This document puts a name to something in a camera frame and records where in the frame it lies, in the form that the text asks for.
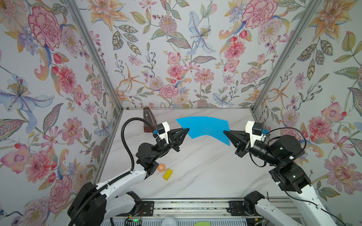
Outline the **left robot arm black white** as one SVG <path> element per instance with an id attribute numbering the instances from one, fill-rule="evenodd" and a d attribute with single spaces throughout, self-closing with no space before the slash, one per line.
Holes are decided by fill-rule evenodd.
<path id="1" fill-rule="evenodd" d="M 99 226 L 116 215 L 138 213 L 141 199 L 128 189 L 143 182 L 158 169 L 157 159 L 171 149 L 179 152 L 188 132 L 188 128 L 173 129 L 163 134 L 154 131 L 156 144 L 142 143 L 136 153 L 137 160 L 128 171 L 96 185 L 91 182 L 84 184 L 67 211 L 69 225 Z"/>

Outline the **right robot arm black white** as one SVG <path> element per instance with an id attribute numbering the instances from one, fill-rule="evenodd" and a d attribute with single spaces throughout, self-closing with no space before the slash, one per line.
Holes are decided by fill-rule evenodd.
<path id="1" fill-rule="evenodd" d="M 272 166 L 273 181 L 289 197 L 308 226 L 334 226 L 337 217 L 329 213 L 318 198 L 305 171 L 294 160 L 305 151 L 293 136 L 277 137 L 271 145 L 265 143 L 267 134 L 261 131 L 224 131 L 236 147 L 236 155 L 255 156 Z"/>

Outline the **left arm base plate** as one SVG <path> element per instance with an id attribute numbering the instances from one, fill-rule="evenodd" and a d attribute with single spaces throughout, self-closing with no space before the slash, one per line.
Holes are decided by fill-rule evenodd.
<path id="1" fill-rule="evenodd" d="M 134 208 L 129 212 L 122 214 L 124 217 L 152 217 L 155 209 L 154 201 L 137 202 Z"/>

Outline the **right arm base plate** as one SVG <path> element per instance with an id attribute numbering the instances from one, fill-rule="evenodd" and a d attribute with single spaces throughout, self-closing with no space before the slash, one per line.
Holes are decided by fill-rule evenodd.
<path id="1" fill-rule="evenodd" d="M 229 201 L 227 211 L 232 216 L 254 216 L 256 214 L 255 207 L 249 201 Z"/>

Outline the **blue square paper sheet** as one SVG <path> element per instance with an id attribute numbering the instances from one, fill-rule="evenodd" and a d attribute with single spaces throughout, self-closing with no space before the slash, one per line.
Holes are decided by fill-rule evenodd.
<path id="1" fill-rule="evenodd" d="M 223 133 L 230 131 L 229 122 L 226 120 L 206 117 L 195 116 L 176 119 L 176 121 L 185 129 L 189 128 L 188 135 L 191 139 L 202 136 L 210 136 L 218 141 L 230 146 L 230 140 Z"/>

